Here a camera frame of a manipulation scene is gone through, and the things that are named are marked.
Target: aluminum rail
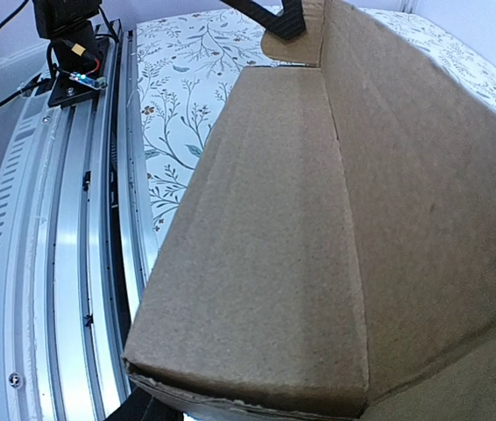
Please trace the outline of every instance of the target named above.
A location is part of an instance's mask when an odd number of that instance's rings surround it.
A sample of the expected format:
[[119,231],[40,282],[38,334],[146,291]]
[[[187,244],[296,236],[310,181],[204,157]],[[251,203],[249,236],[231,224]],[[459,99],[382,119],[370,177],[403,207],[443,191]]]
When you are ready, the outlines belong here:
[[137,91],[137,40],[125,35],[117,111],[117,190],[125,282],[131,319],[158,253],[146,178]]
[[[121,302],[128,303],[117,284],[128,282],[115,276],[121,246],[113,232],[117,195],[110,165],[122,44],[121,68],[132,66],[128,39],[111,40],[104,72],[110,87],[97,100],[48,109],[48,94],[25,99],[4,156],[0,421],[99,421],[130,393],[119,357],[130,316],[121,311]],[[118,132],[136,120],[126,116]],[[140,160],[140,151],[128,151]],[[136,193],[133,200],[144,202]],[[137,213],[134,204],[128,209]],[[134,253],[145,250],[136,243],[142,236],[132,236]],[[140,255],[128,258],[139,262],[138,273],[148,271]]]

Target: cardboard box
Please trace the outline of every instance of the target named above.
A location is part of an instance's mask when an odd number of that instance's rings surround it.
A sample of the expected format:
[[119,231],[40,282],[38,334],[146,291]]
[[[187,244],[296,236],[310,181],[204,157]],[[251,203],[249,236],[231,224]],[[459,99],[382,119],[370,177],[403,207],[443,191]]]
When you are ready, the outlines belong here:
[[496,420],[496,114],[339,0],[247,68],[128,338],[203,420]]

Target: screw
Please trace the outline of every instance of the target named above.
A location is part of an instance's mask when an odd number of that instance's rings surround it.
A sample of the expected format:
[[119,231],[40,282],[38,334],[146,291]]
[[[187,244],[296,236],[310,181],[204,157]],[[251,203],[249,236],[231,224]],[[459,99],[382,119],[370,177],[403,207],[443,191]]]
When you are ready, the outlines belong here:
[[18,389],[20,386],[22,386],[22,377],[18,373],[12,373],[9,376],[9,384],[14,388]]

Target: floral bedsheet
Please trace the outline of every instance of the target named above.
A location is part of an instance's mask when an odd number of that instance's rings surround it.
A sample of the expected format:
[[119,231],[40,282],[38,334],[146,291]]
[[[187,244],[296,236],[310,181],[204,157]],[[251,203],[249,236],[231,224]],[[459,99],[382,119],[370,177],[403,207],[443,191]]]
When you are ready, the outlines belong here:
[[[364,11],[430,55],[496,111],[495,66],[425,18]],[[145,22],[137,34],[143,140],[160,248],[240,70],[279,63],[261,51],[263,29],[232,9]]]

